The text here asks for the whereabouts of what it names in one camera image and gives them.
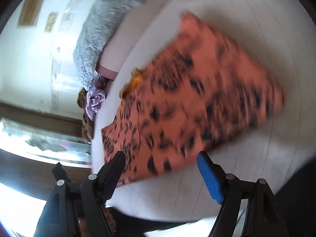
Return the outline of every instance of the orange leopard print fabric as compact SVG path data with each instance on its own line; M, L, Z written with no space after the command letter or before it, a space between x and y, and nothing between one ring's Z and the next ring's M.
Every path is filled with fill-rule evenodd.
M242 47L188 12L102 129L105 161L125 153L119 185L177 170L283 104L282 88Z

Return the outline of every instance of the gray quilted pillow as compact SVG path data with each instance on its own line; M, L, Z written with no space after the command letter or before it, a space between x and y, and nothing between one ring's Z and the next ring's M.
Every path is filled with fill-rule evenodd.
M73 52L79 80L88 90L100 53L130 9L144 0L96 0L83 24Z

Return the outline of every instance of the pillow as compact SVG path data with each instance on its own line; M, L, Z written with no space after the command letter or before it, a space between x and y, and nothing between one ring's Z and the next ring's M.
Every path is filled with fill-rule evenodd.
M190 12L181 22L102 129L105 161L126 155L119 185L195 162L284 105L282 88L240 45Z
M96 0L83 24L73 52L79 80L88 90L96 77L95 68L103 47L130 9L143 0Z
M115 79L134 45L167 1L146 0L126 16L100 55L96 68L100 75Z

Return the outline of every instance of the bedding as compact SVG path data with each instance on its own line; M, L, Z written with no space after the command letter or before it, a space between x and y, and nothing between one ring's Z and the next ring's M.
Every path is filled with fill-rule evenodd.
M240 45L190 12L181 23L102 129L105 162L126 156L119 185L189 165L284 104L282 88Z
M100 53L129 10L144 0L96 0L83 24L73 60L83 87L88 90L96 77Z
M241 44L286 91L282 113L209 153L226 172L247 181L265 178L277 192L316 154L312 109L316 100L311 99L316 90L316 27L298 0L169 0L133 47L97 113L92 172L104 165L101 129L113 122L121 103L120 90L135 68L144 69L176 36L179 15L186 9ZM125 214L156 221L199 220L219 211L196 163L121 186L107 204Z
M142 6L126 15L100 54L96 68L100 75L115 79L134 45L166 2L146 0Z

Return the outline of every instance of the framed picture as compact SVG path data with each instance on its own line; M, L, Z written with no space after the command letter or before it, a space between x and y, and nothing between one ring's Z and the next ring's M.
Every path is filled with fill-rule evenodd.
M51 12L47 18L45 32L50 33L53 30L53 26L56 23L58 13L57 12Z
M36 26L44 0L25 0L18 26Z

